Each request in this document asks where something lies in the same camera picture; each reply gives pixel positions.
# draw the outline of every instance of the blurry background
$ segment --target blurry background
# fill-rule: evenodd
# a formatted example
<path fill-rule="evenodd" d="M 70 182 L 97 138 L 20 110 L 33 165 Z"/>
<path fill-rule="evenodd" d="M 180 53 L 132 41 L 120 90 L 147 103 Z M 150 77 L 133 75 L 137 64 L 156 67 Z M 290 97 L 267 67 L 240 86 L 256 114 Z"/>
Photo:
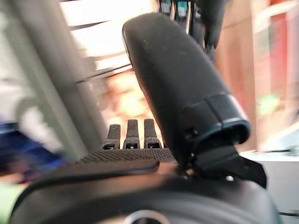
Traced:
<path fill-rule="evenodd" d="M 165 11 L 169 4 L 163 1 Z M 155 0 L 0 0 L 1 122 L 17 122 L 68 160 L 98 150 L 110 124 L 121 125 L 122 147 L 128 119 L 139 121 L 143 146 L 143 120 L 153 116 L 121 29 L 157 10 Z M 215 65 L 252 124 L 238 149 L 298 161 L 269 153 L 299 145 L 298 1 L 231 0 L 222 27 Z"/>

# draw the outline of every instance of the black plastic clip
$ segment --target black plastic clip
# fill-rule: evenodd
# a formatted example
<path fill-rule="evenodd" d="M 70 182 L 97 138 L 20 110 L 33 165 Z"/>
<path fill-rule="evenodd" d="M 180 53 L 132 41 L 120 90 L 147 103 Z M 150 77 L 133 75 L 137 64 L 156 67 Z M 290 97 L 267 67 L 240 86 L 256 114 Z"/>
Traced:
<path fill-rule="evenodd" d="M 123 149 L 140 148 L 138 121 L 128 120 L 127 137 L 123 143 Z"/>
<path fill-rule="evenodd" d="M 109 149 L 119 149 L 121 139 L 121 126 L 120 125 L 110 125 L 108 137 L 102 144 L 102 150 Z"/>
<path fill-rule="evenodd" d="M 206 150 L 196 156 L 196 173 L 207 179 L 221 179 L 228 176 L 256 182 L 267 187 L 267 176 L 260 163 L 241 157 L 234 146 L 221 146 Z"/>

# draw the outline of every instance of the blurry wall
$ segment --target blurry wall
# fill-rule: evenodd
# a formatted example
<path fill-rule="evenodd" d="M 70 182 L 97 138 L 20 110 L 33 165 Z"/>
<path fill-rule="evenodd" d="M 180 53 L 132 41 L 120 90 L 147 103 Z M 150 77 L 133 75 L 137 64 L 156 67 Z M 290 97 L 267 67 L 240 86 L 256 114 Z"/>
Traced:
<path fill-rule="evenodd" d="M 55 86 L 76 131 L 89 152 L 97 151 L 107 136 L 101 114 L 82 94 L 77 78 L 90 76 L 64 20 L 58 0 L 11 0 L 43 67 Z"/>
<path fill-rule="evenodd" d="M 217 45 L 216 66 L 250 119 L 251 138 L 240 151 L 257 149 L 253 11 L 251 0 L 231 0 L 226 4 L 222 32 Z"/>
<path fill-rule="evenodd" d="M 0 1 L 0 119 L 15 121 L 30 138 L 70 159 L 86 148 L 26 32 L 6 0 Z"/>

